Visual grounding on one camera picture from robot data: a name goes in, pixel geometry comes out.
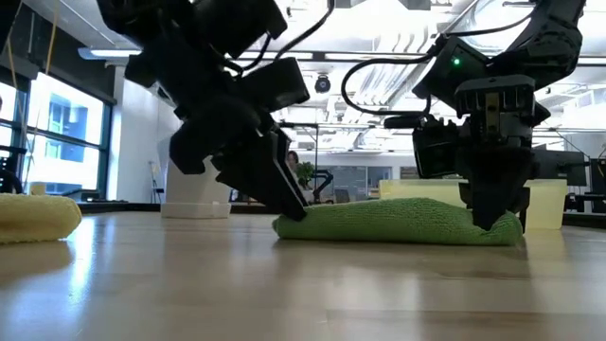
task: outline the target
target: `ceiling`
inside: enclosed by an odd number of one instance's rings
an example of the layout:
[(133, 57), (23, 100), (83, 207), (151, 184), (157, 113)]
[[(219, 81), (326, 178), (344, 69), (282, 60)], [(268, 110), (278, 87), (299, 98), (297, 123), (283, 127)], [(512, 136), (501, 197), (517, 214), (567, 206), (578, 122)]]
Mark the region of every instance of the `ceiling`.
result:
[[(55, 8), (59, 8), (60, 28), (92, 48), (133, 49), (128, 40), (113, 33), (102, 22), (95, 0), (24, 0), (26, 4), (52, 21)], [(326, 10), (326, 0), (278, 0), (286, 13), (289, 29), (270, 44), (276, 51), (286, 42), (315, 23)], [(504, 7), (503, 0), (435, 0), (429, 11), (408, 10), (399, 0), (365, 0), (350, 9), (336, 9), (330, 19), (294, 51), (366, 52), (366, 53), (422, 53), (432, 44), (432, 34), (440, 31), (464, 31), (500, 27), (523, 18), (525, 8)], [(579, 22), (584, 36), (584, 56), (605, 56), (606, 42), (599, 32), (599, 21), (606, 19), (606, 2), (588, 0), (585, 15)], [(498, 53), (507, 48), (523, 27), (493, 35), (468, 38), (467, 41), (485, 53)], [(260, 43), (251, 46), (258, 50)], [(331, 60), (302, 62), (301, 68), (312, 99), (303, 105), (274, 113), (276, 119), (293, 122), (334, 124), (323, 128), (317, 146), (320, 149), (350, 150), (412, 150), (409, 132), (383, 129), (363, 129), (346, 124), (381, 124), (383, 117), (360, 114), (347, 108), (339, 89), (345, 73), (354, 63)], [(422, 76), (423, 66), (403, 67), (376, 65), (360, 70), (348, 83), (353, 100), (375, 108), (415, 110), (421, 108), (410, 90)], [(331, 89), (327, 94), (315, 94), (317, 76), (328, 75)], [(574, 113), (577, 109), (599, 105), (602, 90), (606, 88), (606, 67), (579, 67), (567, 79), (537, 92), (537, 99), (552, 112), (544, 127), (579, 128)], [(454, 119), (455, 112), (436, 102), (432, 113)], [(294, 148), (308, 148), (315, 144), (311, 132), (289, 131)], [(546, 133), (544, 138), (556, 138)]]

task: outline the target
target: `yellow sponge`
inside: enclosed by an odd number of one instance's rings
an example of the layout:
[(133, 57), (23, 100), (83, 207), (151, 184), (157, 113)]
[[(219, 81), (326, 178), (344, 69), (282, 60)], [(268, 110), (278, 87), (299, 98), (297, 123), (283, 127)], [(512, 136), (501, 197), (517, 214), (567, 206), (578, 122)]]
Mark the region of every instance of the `yellow sponge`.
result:
[(80, 208), (69, 198), (0, 194), (0, 243), (56, 241), (81, 220)]

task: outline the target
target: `person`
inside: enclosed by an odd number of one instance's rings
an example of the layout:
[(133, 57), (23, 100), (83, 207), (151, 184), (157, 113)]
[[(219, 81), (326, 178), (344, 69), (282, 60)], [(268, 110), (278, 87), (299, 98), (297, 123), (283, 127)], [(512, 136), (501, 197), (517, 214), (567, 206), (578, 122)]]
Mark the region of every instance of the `person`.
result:
[(296, 167), (299, 164), (299, 155), (295, 151), (289, 151), (286, 157), (288, 167), (296, 174)]

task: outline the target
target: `camera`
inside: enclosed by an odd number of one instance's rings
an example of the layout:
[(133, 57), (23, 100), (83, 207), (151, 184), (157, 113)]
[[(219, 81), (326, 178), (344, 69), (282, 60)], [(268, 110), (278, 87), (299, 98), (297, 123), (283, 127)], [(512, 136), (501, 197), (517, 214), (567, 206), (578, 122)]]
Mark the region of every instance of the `camera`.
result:
[(320, 75), (315, 81), (315, 92), (318, 94), (326, 94), (330, 91), (330, 81), (328, 75)]

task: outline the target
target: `white wall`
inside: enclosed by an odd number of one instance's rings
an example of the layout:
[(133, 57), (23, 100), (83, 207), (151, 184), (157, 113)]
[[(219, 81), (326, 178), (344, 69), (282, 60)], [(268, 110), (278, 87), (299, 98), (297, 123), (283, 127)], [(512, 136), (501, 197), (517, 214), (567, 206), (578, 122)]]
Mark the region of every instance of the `white wall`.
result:
[[(124, 80), (124, 68), (116, 69), (118, 104), (112, 122), (108, 173), (108, 199), (148, 203), (151, 199), (150, 161), (159, 165), (158, 142), (170, 137), (181, 121), (164, 101), (147, 89)], [(157, 176), (158, 186), (164, 186)]]
[[(300, 162), (315, 164), (314, 152), (299, 152)], [(400, 167), (415, 167), (415, 156), (411, 153), (327, 153), (318, 152), (318, 166), (366, 166), (391, 167), (392, 177), (400, 179)]]

